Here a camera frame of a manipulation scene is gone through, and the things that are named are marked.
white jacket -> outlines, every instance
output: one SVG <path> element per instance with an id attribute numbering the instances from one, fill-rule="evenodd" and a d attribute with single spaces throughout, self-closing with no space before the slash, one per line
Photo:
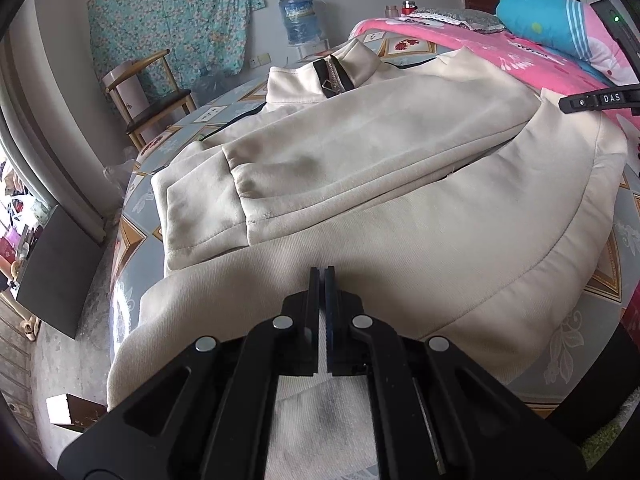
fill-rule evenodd
<path id="1" fill-rule="evenodd" d="M 314 64 L 272 68 L 259 114 L 153 177 L 167 273 L 443 178 L 516 136 L 540 106 L 466 49 L 407 70 L 358 40 L 334 56 L 356 90 L 327 98 Z"/>
<path id="2" fill-rule="evenodd" d="M 379 63 L 348 48 L 344 60 L 362 58 L 345 69 Z M 626 157 L 603 114 L 564 115 L 558 95 L 466 50 L 406 73 L 354 69 L 363 87 L 330 99 L 304 69 L 272 70 L 268 107 L 156 176 L 172 272 L 142 297 L 110 406 L 197 337 L 276 316 L 312 266 L 336 266 L 340 288 L 401 335 L 443 334 L 505 383 L 580 297 Z M 316 104 L 277 104 L 297 92 Z M 362 378 L 280 379 L 267 478 L 327 480 L 375 461 Z"/>

curtain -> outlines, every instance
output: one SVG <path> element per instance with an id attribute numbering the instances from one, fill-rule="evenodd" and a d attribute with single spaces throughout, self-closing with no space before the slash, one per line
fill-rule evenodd
<path id="1" fill-rule="evenodd" d="M 0 111 L 0 146 L 29 190 L 49 206 L 60 204 L 89 236 L 103 240 L 103 218 L 73 184 L 31 114 L 8 35 L 0 41 Z"/>
<path id="2" fill-rule="evenodd" d="M 201 68 L 240 72 L 253 10 L 264 0 L 90 0 L 91 50 L 97 78 L 129 59 L 170 48 L 175 78 L 190 88 Z M 147 95 L 170 91 L 162 66 L 139 75 Z"/>

floral fabric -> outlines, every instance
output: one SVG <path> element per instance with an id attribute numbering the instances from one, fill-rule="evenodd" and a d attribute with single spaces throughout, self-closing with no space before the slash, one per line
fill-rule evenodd
<path id="1" fill-rule="evenodd" d="M 205 66 L 236 74 L 250 13 L 264 6 L 264 0 L 90 0 L 95 75 L 102 79 L 120 63 L 163 48 L 171 49 L 167 61 L 182 88 L 190 88 Z M 171 91 L 161 63 L 139 78 L 151 100 Z"/>

zipper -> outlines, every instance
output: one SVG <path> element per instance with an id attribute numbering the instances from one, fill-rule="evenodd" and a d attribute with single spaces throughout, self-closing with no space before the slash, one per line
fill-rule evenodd
<path id="1" fill-rule="evenodd" d="M 327 79 L 324 83 L 322 83 L 322 88 L 326 90 L 330 90 L 336 95 L 344 94 L 344 86 L 340 82 L 340 77 L 338 77 L 338 71 L 335 69 L 335 65 L 331 56 L 324 58 L 324 62 L 326 63 L 326 67 L 329 73 L 329 79 Z"/>

metal screw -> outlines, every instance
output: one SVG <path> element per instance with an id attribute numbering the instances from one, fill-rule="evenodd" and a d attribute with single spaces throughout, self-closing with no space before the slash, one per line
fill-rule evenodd
<path id="1" fill-rule="evenodd" d="M 351 322 L 356 328 L 369 328 L 373 325 L 373 320 L 369 316 L 364 316 L 364 314 L 354 317 Z"/>
<path id="2" fill-rule="evenodd" d="M 216 347 L 216 340 L 206 335 L 196 341 L 196 350 L 198 352 L 211 352 Z"/>
<path id="3" fill-rule="evenodd" d="M 293 325 L 293 320 L 289 316 L 278 316 L 273 318 L 273 327 L 279 330 L 286 330 Z"/>
<path id="4" fill-rule="evenodd" d="M 436 352 L 444 352 L 449 348 L 449 341 L 440 336 L 432 337 L 429 339 L 429 348 Z"/>

